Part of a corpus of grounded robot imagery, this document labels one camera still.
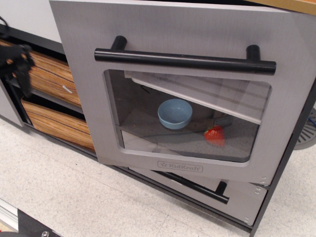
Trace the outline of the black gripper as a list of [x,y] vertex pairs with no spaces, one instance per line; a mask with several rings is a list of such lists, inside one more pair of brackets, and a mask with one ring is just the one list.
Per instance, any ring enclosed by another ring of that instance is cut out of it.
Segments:
[[26,44],[0,46],[0,73],[12,73],[27,98],[32,95],[29,71],[34,63],[30,56],[31,50],[32,48]]

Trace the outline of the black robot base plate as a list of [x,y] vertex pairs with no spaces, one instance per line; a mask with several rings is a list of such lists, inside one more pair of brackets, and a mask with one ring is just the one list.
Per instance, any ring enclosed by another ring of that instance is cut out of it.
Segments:
[[57,232],[18,209],[18,233],[28,237],[60,237]]

